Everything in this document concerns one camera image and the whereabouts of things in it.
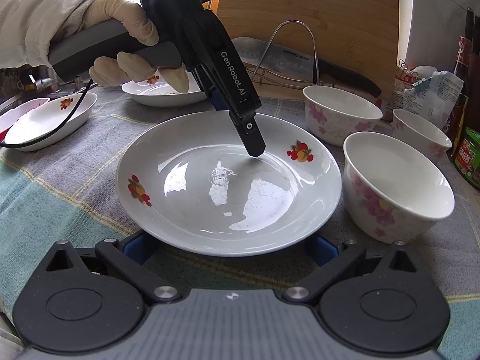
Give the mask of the left hand in latex glove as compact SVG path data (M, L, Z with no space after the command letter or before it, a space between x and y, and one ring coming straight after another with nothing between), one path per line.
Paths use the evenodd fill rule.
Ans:
M153 47L159 40L156 27L136 2L128 0L94 0L82 18L82 28L88 29L104 21L119 21L129 35L145 46ZM144 58L119 52L115 58L99 57L89 69L90 77L100 86L121 86L129 81L143 81L154 76L157 69ZM190 82L184 66L164 68L160 75L177 92L189 91Z

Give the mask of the white sleeved left forearm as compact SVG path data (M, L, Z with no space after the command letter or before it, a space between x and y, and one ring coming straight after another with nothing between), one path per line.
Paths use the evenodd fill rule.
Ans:
M76 33L93 1L1 0L1 67L50 67L50 43Z

